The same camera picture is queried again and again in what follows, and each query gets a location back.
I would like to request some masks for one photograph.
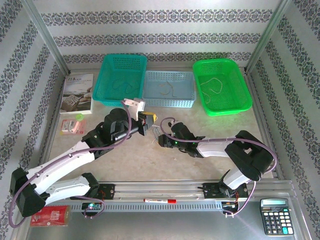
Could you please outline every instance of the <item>small package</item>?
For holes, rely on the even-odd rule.
[[[32,215],[30,227],[67,226],[70,206],[45,206]]]
[[[83,135],[86,129],[86,120],[64,119],[61,124],[61,135],[77,134]]]

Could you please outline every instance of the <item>striped wall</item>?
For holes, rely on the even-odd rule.
[[[70,69],[105,54],[152,62],[230,58],[245,67],[279,0],[36,0]]]
[[[20,1],[0,0],[0,10],[0,240],[6,240],[13,232],[11,173],[42,158],[64,76]]]
[[[320,239],[320,0],[295,0],[251,72],[283,175]]]

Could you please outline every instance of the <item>calculator display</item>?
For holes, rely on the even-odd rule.
[[[272,206],[272,205],[286,205],[285,199],[263,199],[263,206]]]

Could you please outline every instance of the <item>book cover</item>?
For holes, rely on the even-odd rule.
[[[72,74],[65,78],[61,114],[91,114],[94,74]]]

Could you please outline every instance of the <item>teal plastic basket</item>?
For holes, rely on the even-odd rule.
[[[141,99],[146,68],[145,56],[106,55],[93,90],[93,99],[112,107],[121,107],[123,99]]]

